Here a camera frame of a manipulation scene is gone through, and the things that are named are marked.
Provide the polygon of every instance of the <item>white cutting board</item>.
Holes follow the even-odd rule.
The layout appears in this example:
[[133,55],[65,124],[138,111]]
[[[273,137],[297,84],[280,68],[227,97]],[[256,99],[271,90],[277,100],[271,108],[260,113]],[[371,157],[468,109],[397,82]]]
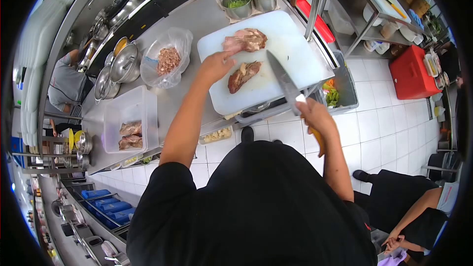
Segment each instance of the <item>white cutting board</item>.
[[[244,28],[258,29],[266,34],[266,47],[254,53],[243,51],[235,54],[232,58],[236,60],[236,65],[211,86],[210,97],[218,114],[230,115],[283,96],[266,57],[266,50],[270,50],[277,57],[300,90],[321,81],[322,72],[317,68],[318,61],[314,52],[291,17],[283,11],[258,15],[202,37],[197,43],[201,61],[215,52],[222,51],[225,37],[233,36],[237,30]],[[258,74],[247,81],[238,92],[230,94],[229,76],[242,62],[254,61],[263,62]]]
[[393,16],[394,18],[403,20],[407,23],[411,22],[411,18],[403,9],[403,6],[399,3],[399,1],[391,0],[391,2],[393,2],[393,4],[406,16],[406,18],[403,18],[395,9],[393,9],[391,3],[387,0],[375,0],[375,2],[378,3],[379,7],[381,7],[383,13]]

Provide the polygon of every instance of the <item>gray t-shirt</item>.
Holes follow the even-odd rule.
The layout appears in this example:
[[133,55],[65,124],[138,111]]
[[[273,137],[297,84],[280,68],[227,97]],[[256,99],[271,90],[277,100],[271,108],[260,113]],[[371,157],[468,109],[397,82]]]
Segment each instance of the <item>gray t-shirt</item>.
[[52,72],[48,89],[50,103],[60,111],[64,110],[66,103],[79,104],[86,79],[85,73],[78,72],[70,66],[69,53],[63,56],[56,62]]

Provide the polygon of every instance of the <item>chopped meat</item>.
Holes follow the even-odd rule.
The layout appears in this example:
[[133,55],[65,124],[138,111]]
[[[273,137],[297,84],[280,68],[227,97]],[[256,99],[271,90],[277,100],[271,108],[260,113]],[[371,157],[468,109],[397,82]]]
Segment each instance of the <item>chopped meat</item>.
[[261,62],[241,63],[230,78],[228,79],[228,89],[230,93],[236,93],[250,78],[255,76],[260,71]]
[[130,123],[122,123],[120,128],[121,135],[130,135],[130,134],[137,134],[141,133],[141,120],[130,122]]
[[143,138],[137,135],[130,135],[128,137],[123,136],[118,142],[118,149],[125,150],[130,147],[142,148],[143,147]]
[[157,64],[157,74],[159,76],[171,73],[181,61],[181,57],[176,48],[161,49],[157,59],[159,60]]
[[268,38],[258,29],[245,28],[235,32],[233,36],[225,37],[222,43],[223,50],[229,51],[232,55],[245,50],[249,53],[263,49]]

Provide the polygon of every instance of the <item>stainless steel counter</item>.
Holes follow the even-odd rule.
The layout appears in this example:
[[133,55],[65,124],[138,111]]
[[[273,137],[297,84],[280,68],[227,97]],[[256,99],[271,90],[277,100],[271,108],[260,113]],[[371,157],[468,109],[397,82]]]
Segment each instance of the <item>stainless steel counter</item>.
[[[278,0],[278,5],[281,7],[281,10],[287,12],[291,16],[303,35],[305,31],[305,22],[302,18],[294,13],[292,7],[290,7],[285,0]],[[197,42],[203,36],[226,26],[229,26],[229,20],[225,17],[224,12],[219,8],[216,0],[190,0],[171,12],[168,17],[157,21],[145,33],[137,38],[137,45],[140,51],[144,54],[146,49],[156,40],[157,36],[162,31],[166,31],[169,27],[188,29],[193,34],[190,63],[186,71],[182,74],[181,82],[170,89],[158,89],[148,86],[148,89],[157,95],[158,132],[161,146],[164,142],[169,126],[181,105],[182,99],[187,93],[197,73],[197,69],[201,64],[197,50]],[[333,76],[332,68],[334,65],[329,61],[327,53],[319,48],[318,40],[311,40],[309,45],[313,48],[316,57],[320,60],[320,70],[323,71],[323,79],[331,78]],[[124,83],[121,85],[118,95],[122,95],[142,84],[145,83],[141,78],[138,78],[133,83]],[[119,163],[130,156],[129,153],[128,155],[107,154],[103,149],[100,139],[103,132],[103,111],[105,105],[110,103],[110,101],[111,100],[104,100],[96,105],[93,91],[91,91],[83,103],[82,128],[91,133],[94,143],[94,147],[90,153],[91,167],[88,169],[89,175],[97,173],[104,168],[114,166],[116,163]],[[210,100],[210,95],[207,94],[202,117],[201,134],[210,133],[231,124],[237,124],[237,122],[234,119],[224,120],[221,115],[216,113]],[[150,156],[159,152],[160,147],[147,151],[145,156]]]

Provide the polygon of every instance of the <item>vegetable scraps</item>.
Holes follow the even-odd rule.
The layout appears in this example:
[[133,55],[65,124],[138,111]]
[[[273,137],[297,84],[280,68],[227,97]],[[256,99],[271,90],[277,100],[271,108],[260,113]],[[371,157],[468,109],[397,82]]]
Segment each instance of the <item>vegetable scraps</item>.
[[322,91],[325,94],[325,101],[328,108],[335,108],[337,106],[339,94],[334,87],[334,80],[327,80],[322,86]]

